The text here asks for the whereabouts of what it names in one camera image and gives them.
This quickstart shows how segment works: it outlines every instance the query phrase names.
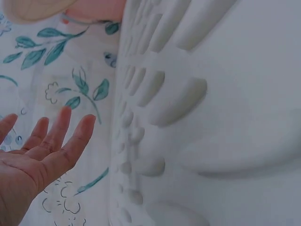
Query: bedsheet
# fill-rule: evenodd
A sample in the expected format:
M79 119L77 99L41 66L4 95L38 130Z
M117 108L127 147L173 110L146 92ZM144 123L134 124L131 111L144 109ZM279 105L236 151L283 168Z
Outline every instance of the bedsheet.
M77 165L33 201L22 226L108 225L109 143L120 24L82 26L59 17L16 25L0 12L0 118L19 115L0 148L18 149L40 117L68 105L65 141L79 120L97 117L94 134Z

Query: leaf print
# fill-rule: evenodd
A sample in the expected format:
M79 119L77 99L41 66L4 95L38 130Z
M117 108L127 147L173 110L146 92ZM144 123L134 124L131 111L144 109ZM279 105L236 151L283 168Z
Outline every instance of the leaf print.
M88 28L86 30L84 30L83 32L81 32L81 33L78 33L78 34L68 34L68 36L70 36L72 38L78 38L78 37L82 36L84 33L86 33L86 31L88 30Z
M89 92L89 86L85 80L83 80L78 75L74 74L74 69L72 71L72 78L75 81L75 84L77 85L77 87L80 89L81 93L84 95L87 95Z
M102 83L94 90L93 100L102 100L105 99L109 94L110 83L107 79L104 79Z
M26 36L16 37L16 42L17 42L17 47L22 47L22 48L33 48L37 46L37 44L33 40L31 40Z
M108 23L105 26L105 32L107 35L113 35L119 30L119 23Z
M48 56L45 60L44 65L47 66L48 64L52 63L53 61L55 61L56 59L58 59L58 57L63 53L64 51L64 47L66 45L67 41L63 41L59 44L57 44L49 53Z
M22 55L23 52L19 52L19 53L15 53L15 54L11 54L9 56L7 56L4 60L3 60L3 63L4 64L8 64L16 59L18 59L21 55Z
M37 62L39 62L41 60L41 58L43 57L43 55L45 54L45 52L46 52L46 48L40 49L37 51L33 51L33 52L30 52L29 54L27 54L22 63L21 70L29 68L29 67L33 66L34 64L36 64Z
M79 106L79 104L80 104L80 97L73 97L67 101L65 106L69 106L73 110L73 109L77 108Z
M66 36L66 34L58 31L55 28L44 28L43 30L39 31L37 34L38 37L42 38L49 38L49 37L58 37L58 36Z
M12 78L8 77L8 76L0 75L0 79L6 79L6 80L11 81L12 83L14 83L16 86L18 86L18 83L15 80L13 80Z
M55 93L63 93L65 91L70 91L70 90L71 90L70 88L60 88Z
M109 52L104 52L103 55L106 64L110 67L116 68L117 55Z

